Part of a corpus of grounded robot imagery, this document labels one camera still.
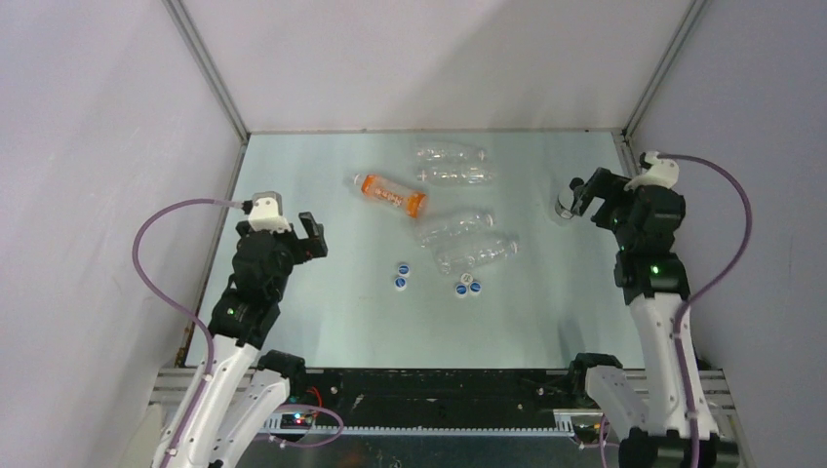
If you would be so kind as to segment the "small clear bottle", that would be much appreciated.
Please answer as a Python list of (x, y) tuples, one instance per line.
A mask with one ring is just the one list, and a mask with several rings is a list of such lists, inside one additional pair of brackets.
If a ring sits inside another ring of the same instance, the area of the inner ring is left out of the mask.
[(571, 213), (571, 208), (574, 205), (575, 195), (574, 191), (569, 188), (570, 182), (571, 180), (564, 184), (558, 191), (552, 206), (552, 218), (561, 224), (568, 223), (574, 218), (574, 215)]

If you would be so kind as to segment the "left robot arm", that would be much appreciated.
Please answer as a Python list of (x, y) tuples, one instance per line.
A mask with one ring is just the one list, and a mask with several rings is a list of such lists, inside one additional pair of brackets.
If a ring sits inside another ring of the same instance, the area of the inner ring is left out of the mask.
[(153, 456), (155, 467), (233, 467), (280, 405), (308, 393), (303, 359), (262, 347), (296, 266), (327, 255), (324, 227), (298, 216), (306, 236), (241, 221), (232, 272), (207, 326), (208, 351)]

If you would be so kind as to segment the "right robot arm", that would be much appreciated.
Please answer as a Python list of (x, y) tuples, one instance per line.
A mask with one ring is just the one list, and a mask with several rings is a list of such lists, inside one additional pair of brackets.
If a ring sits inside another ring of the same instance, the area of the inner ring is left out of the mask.
[(604, 168), (586, 180), (573, 178), (569, 189), (563, 213), (581, 216), (594, 200), (602, 202), (591, 219), (617, 243), (614, 282), (637, 329), (649, 386), (641, 397), (622, 368), (596, 365), (569, 378), (569, 398), (582, 408), (598, 405), (602, 429), (618, 439), (621, 467), (739, 466), (739, 448), (722, 438), (703, 393), (691, 342), (689, 280), (672, 251), (686, 215), (684, 197)]

